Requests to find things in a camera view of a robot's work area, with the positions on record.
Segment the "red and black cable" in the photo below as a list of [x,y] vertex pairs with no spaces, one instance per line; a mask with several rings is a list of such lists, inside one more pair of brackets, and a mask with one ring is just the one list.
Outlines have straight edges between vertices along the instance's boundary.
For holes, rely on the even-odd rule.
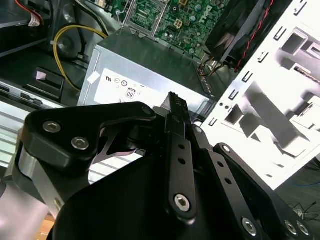
[[243,61],[243,60],[245,59],[245,57],[247,56],[247,52],[248,52],[248,50],[250,49],[251,43],[252,43],[252,41],[255,39],[257,33],[259,32],[259,30],[262,28],[262,26],[263,26],[263,24],[264,24],[267,16],[269,15],[269,11],[270,11],[272,5],[274,4],[274,1],[275,1],[275,0],[271,0],[268,8],[265,10],[265,13],[264,13],[264,15],[263,15],[262,20],[260,21],[260,23],[259,23],[259,25],[258,25],[258,28],[254,31],[254,33],[252,34],[250,40],[247,42],[246,49],[245,49],[245,51],[244,51],[244,53],[243,53],[243,55],[242,55],[242,58],[240,59],[240,61],[238,62],[237,66],[236,66],[235,69],[234,69],[234,72],[235,72],[235,73],[239,70],[242,61]]
[[20,8],[22,8],[23,10],[27,11],[27,12],[30,13],[30,14],[33,14],[33,15],[39,20],[39,22],[40,22],[41,25],[44,24],[44,20],[43,20],[43,18],[41,17],[41,15],[40,15],[39,13],[37,13],[36,11],[33,11],[33,10],[27,8],[27,7],[24,6],[21,2],[19,2],[19,0],[14,0],[14,1],[15,1],[15,3],[16,3]]

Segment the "power supply label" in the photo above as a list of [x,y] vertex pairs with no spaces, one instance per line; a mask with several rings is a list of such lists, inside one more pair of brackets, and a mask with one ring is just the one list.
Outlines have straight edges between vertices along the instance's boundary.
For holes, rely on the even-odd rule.
[[99,104],[142,102],[153,108],[160,107],[167,95],[105,68],[94,101]]

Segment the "yellow wire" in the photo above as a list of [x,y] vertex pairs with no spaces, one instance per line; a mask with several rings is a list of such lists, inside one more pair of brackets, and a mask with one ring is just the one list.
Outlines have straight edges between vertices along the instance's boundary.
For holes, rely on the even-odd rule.
[[59,59],[58,56],[58,40],[59,38],[62,36],[62,34],[64,34],[66,31],[70,30],[70,29],[86,29],[89,30],[91,32],[94,32],[95,34],[98,34],[100,37],[102,37],[103,39],[106,39],[108,36],[105,35],[103,32],[96,30],[92,27],[88,27],[88,26],[81,26],[81,25],[69,25],[69,26],[65,26],[63,28],[61,28],[57,34],[54,37],[53,40],[53,54],[54,54],[54,59],[56,61],[56,64],[58,65],[58,68],[61,71],[62,76],[65,78],[65,80],[71,85],[71,87],[73,87],[74,89],[76,89],[77,91],[80,91],[79,88],[77,88],[74,83],[71,82],[71,80],[68,78],[67,74],[65,73],[64,68],[62,67],[61,61]]

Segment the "black fan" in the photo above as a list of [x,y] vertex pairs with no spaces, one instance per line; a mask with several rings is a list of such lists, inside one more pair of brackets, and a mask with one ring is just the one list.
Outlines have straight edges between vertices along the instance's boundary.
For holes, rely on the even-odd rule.
[[[243,59],[243,65],[245,65],[251,56],[255,53],[256,49],[260,46],[263,40],[270,33],[272,28],[275,26],[277,21],[283,15],[288,6],[292,3],[293,0],[277,0],[274,1],[272,8],[269,11],[269,14],[265,21],[263,22],[262,29],[257,32],[254,40],[251,42],[250,48],[247,50],[247,54]],[[246,50],[247,45],[243,46],[239,52],[243,53]]]
[[234,55],[232,52],[243,48],[263,12],[266,1],[230,1],[205,43],[212,57],[225,62],[227,57]]

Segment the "blue wire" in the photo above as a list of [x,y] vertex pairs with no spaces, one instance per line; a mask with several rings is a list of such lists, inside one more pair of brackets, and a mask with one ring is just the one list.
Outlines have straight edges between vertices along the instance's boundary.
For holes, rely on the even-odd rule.
[[313,188],[313,187],[320,187],[320,182],[314,183],[314,184],[310,184],[310,185],[296,185],[294,184],[293,186],[297,187],[297,188]]

